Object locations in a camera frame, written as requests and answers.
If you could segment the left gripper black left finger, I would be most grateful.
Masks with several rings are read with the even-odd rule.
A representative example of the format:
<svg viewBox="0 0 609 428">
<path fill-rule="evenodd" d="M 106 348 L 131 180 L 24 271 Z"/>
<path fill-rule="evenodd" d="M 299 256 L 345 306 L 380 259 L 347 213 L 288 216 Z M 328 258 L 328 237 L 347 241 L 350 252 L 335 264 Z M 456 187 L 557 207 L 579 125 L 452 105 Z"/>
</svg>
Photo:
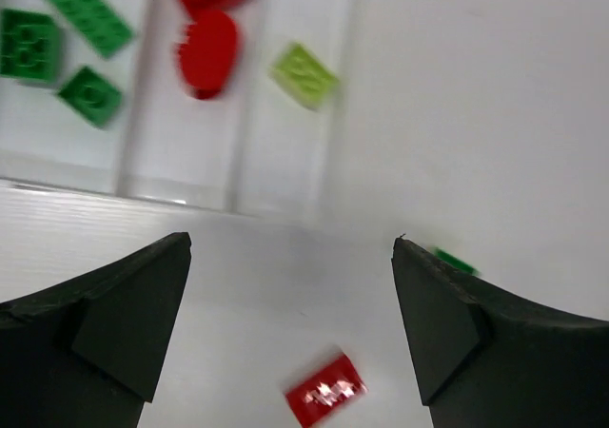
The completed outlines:
<svg viewBox="0 0 609 428">
<path fill-rule="evenodd" d="M 135 427 L 152 402 L 187 284 L 191 239 L 1 304 L 4 427 Z"/>
</svg>

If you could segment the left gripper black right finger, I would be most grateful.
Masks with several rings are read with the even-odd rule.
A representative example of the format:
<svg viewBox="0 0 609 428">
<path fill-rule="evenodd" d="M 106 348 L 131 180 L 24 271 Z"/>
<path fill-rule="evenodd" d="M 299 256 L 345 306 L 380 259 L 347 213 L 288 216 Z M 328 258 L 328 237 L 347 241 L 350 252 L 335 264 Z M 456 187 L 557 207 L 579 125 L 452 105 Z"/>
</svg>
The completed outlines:
<svg viewBox="0 0 609 428">
<path fill-rule="evenodd" d="M 608 324 L 519 297 L 395 241 L 422 404 L 437 427 L 604 427 Z"/>
</svg>

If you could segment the green slope lego piece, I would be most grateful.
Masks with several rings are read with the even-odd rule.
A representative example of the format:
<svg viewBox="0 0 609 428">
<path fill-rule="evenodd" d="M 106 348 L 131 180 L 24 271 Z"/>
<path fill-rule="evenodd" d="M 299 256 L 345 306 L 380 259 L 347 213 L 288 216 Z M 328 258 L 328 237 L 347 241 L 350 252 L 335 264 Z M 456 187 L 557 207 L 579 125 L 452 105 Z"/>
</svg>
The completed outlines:
<svg viewBox="0 0 609 428">
<path fill-rule="evenodd" d="M 480 275 L 479 271 L 474 266 L 458 259 L 457 257 L 453 256 L 452 254 L 446 252 L 445 250 L 439 247 L 433 247 L 432 254 L 444 263 L 451 265 L 452 267 L 460 270 L 461 272 L 475 277 Z"/>
</svg>

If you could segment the red 2x4 lego brick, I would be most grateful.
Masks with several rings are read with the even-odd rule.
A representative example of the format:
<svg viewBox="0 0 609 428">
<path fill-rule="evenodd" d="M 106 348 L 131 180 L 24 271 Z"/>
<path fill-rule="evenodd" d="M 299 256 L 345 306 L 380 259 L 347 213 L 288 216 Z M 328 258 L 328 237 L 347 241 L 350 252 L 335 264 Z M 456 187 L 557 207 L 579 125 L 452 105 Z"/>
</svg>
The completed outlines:
<svg viewBox="0 0 609 428">
<path fill-rule="evenodd" d="M 350 357 L 339 350 L 324 357 L 284 391 L 301 427 L 316 427 L 368 391 Z"/>
</svg>

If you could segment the small green 2x2 lego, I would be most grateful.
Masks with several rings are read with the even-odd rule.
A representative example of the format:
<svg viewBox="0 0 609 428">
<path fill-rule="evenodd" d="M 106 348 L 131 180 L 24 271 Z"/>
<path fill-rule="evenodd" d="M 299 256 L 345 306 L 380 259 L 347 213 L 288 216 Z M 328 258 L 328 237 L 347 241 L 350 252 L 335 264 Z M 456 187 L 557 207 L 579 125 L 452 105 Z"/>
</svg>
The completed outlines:
<svg viewBox="0 0 609 428">
<path fill-rule="evenodd" d="M 105 128 L 123 101 L 122 91 L 89 66 L 78 69 L 56 95 L 96 128 Z"/>
</svg>

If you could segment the green half-round lego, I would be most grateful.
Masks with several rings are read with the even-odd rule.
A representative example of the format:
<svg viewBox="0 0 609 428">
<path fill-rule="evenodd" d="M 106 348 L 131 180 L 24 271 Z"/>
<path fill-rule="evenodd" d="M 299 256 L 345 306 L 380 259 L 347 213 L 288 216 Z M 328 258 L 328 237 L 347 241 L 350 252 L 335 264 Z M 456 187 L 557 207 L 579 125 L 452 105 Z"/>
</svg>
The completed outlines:
<svg viewBox="0 0 609 428">
<path fill-rule="evenodd" d="M 1 75 L 44 85 L 56 81 L 62 34 L 42 12 L 1 9 Z"/>
</svg>

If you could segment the dark green 2x4 lego brick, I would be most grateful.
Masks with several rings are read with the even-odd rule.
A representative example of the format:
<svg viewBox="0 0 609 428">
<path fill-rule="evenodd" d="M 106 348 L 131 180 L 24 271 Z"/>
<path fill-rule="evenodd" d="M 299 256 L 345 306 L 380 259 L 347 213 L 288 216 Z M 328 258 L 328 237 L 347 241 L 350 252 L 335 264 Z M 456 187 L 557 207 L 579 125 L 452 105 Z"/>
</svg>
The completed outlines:
<svg viewBox="0 0 609 428">
<path fill-rule="evenodd" d="M 47 0 L 94 51 L 109 59 L 134 37 L 130 25 L 106 0 Z"/>
</svg>

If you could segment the red flower print lego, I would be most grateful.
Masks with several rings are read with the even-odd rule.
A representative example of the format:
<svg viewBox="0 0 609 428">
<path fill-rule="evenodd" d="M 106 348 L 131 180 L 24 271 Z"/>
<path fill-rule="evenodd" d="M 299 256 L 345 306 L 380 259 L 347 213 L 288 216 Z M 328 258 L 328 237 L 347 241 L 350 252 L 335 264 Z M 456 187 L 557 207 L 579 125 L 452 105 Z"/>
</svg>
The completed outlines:
<svg viewBox="0 0 609 428">
<path fill-rule="evenodd" d="M 222 10 L 203 10 L 186 23 L 176 45 L 177 66 L 189 93 L 209 100 L 225 89 L 237 63 L 241 34 Z"/>
</svg>

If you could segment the lime 2x2 lego brick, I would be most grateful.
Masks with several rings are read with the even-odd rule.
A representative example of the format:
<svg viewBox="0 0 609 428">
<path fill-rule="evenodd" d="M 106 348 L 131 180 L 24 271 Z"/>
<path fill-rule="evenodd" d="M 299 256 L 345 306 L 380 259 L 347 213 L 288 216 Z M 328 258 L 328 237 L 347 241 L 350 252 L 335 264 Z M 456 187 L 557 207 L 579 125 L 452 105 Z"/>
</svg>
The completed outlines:
<svg viewBox="0 0 609 428">
<path fill-rule="evenodd" d="M 318 110 L 338 78 L 303 44 L 291 42 L 270 67 L 271 78 L 301 106 Z"/>
</svg>

